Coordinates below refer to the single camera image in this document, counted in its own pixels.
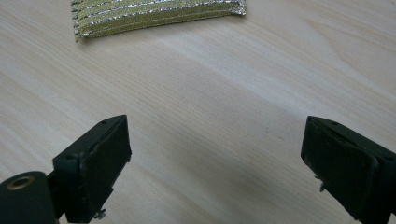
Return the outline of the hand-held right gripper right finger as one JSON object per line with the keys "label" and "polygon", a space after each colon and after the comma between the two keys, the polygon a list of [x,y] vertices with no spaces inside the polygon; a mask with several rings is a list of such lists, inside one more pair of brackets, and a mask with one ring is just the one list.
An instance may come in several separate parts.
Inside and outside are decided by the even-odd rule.
{"label": "hand-held right gripper right finger", "polygon": [[348,127],[309,116],[301,157],[328,191],[362,224],[396,215],[396,153]]}

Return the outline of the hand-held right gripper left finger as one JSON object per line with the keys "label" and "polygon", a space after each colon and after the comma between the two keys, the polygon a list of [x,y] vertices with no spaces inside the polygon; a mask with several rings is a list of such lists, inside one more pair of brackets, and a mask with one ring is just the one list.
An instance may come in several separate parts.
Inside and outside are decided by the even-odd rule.
{"label": "hand-held right gripper left finger", "polygon": [[101,215],[131,156],[125,115],[104,119],[84,133],[52,160],[48,180],[56,216],[88,223]]}

